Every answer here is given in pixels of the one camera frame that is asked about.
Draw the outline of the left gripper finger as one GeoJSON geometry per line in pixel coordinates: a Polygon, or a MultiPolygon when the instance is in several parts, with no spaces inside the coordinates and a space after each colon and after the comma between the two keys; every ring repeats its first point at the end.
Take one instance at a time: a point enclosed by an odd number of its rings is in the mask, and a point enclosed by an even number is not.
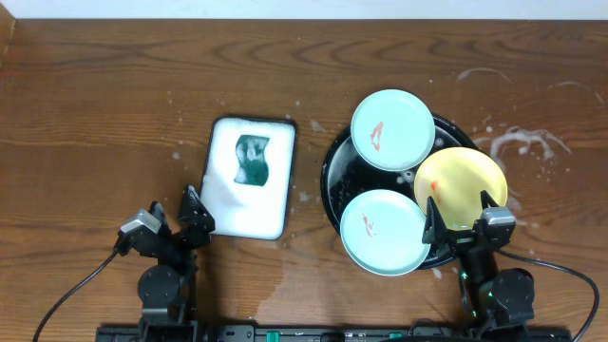
{"type": "Polygon", "coordinates": [[[166,226],[166,216],[162,205],[158,201],[152,201],[148,210],[152,216],[153,226],[162,228],[166,226]]]}
{"type": "Polygon", "coordinates": [[[202,204],[199,193],[193,185],[186,185],[182,191],[177,221],[180,224],[212,223],[212,217],[202,204]]]}

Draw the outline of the yellow plate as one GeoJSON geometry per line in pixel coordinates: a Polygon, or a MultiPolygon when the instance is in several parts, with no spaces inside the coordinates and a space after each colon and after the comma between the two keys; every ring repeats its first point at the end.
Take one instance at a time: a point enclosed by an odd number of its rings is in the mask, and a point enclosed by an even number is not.
{"type": "Polygon", "coordinates": [[[501,167],[486,154],[471,148],[450,147],[427,157],[414,179],[414,196],[422,210],[432,198],[447,229],[469,230],[483,211],[486,191],[499,205],[506,205],[507,182],[501,167]]]}

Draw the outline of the green yellow sponge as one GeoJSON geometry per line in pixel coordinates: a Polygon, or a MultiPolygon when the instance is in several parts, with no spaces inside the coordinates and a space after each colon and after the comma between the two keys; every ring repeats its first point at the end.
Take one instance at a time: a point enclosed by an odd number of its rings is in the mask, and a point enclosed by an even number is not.
{"type": "Polygon", "coordinates": [[[234,182],[264,186],[269,178],[269,166],[265,160],[268,137],[241,135],[236,144],[238,170],[234,182]]]}

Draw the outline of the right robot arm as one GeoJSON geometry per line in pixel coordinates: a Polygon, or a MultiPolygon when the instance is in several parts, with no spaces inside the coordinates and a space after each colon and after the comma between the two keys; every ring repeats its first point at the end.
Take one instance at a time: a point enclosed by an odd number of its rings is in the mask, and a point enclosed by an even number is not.
{"type": "Polygon", "coordinates": [[[534,278],[521,268],[498,267],[495,255],[510,242],[516,219],[486,191],[480,197],[482,213],[464,231],[449,230],[428,198],[422,242],[458,261],[463,306],[477,320],[489,329],[519,326],[534,317],[534,278]]]}

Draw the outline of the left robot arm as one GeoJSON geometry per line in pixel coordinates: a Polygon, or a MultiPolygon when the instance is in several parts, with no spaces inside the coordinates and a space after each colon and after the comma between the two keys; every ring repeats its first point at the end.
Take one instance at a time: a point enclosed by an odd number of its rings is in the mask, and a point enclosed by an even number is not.
{"type": "Polygon", "coordinates": [[[138,282],[142,320],[149,325],[183,324],[197,315],[197,250],[211,242],[215,221],[192,185],[182,191],[179,231],[170,232],[157,202],[148,213],[161,226],[157,230],[144,228],[135,235],[135,250],[140,256],[158,261],[138,282]]]}

